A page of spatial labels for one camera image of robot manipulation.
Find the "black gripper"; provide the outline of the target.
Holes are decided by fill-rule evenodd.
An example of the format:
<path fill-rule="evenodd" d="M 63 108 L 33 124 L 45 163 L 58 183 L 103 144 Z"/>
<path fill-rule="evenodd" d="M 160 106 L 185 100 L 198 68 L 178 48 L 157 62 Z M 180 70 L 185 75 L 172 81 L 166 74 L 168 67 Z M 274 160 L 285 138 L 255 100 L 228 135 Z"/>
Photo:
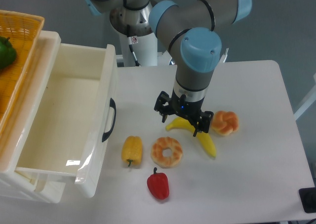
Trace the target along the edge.
<path fill-rule="evenodd" d="M 157 97 L 154 110 L 162 116 L 164 123 L 168 115 L 177 115 L 189 121 L 194 126 L 193 136 L 198 133 L 208 133 L 214 116 L 212 111 L 202 111 L 201 107 L 207 89 L 199 91 L 174 88 L 172 95 L 161 91 Z"/>

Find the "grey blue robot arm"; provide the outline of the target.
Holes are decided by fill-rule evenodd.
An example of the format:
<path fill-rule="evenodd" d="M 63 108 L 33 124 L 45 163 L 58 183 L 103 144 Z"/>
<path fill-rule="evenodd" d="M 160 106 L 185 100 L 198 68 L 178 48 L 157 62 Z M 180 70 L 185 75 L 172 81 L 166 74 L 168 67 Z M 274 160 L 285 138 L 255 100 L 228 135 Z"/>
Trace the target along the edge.
<path fill-rule="evenodd" d="M 211 111 L 202 111 L 207 88 L 220 59 L 222 43 L 216 30 L 245 18 L 252 0 L 196 0 L 180 7 L 170 0 L 85 0 L 94 15 L 110 12 L 112 27 L 127 39 L 154 35 L 167 49 L 177 71 L 172 95 L 161 92 L 154 109 L 166 119 L 186 119 L 194 133 L 209 131 Z"/>

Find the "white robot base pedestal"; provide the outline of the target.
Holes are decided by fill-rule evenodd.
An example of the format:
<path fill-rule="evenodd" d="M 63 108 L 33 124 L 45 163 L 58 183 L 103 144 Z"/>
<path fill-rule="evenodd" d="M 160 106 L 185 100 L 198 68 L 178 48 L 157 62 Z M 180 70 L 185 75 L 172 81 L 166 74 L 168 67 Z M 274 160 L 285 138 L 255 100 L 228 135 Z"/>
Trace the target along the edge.
<path fill-rule="evenodd" d="M 151 2 L 143 8 L 120 7 L 111 10 L 110 23 L 118 33 L 125 67 L 157 66 L 158 40 L 149 25 Z"/>

